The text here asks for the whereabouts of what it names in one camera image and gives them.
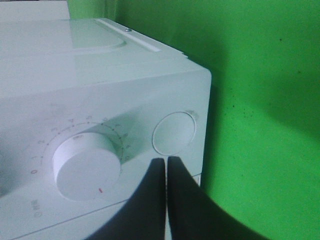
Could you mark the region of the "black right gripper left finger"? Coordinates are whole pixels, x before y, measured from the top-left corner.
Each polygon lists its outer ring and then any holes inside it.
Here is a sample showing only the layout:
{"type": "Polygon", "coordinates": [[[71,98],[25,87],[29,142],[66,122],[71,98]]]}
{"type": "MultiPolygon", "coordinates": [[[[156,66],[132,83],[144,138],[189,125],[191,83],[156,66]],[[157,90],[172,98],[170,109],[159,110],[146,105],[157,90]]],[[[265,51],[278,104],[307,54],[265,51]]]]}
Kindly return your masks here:
{"type": "Polygon", "coordinates": [[[166,169],[154,158],[125,205],[88,240],[163,240],[166,226],[166,169]]]}

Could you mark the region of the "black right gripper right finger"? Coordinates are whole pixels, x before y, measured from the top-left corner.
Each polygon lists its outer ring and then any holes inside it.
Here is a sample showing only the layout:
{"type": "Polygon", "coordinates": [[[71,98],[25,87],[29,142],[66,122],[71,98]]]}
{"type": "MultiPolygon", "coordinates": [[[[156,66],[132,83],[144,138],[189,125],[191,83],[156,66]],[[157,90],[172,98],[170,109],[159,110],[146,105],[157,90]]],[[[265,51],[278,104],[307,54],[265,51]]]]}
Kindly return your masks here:
{"type": "Polygon", "coordinates": [[[178,156],[167,160],[167,207],[173,240],[267,239],[213,202],[178,156]]]}

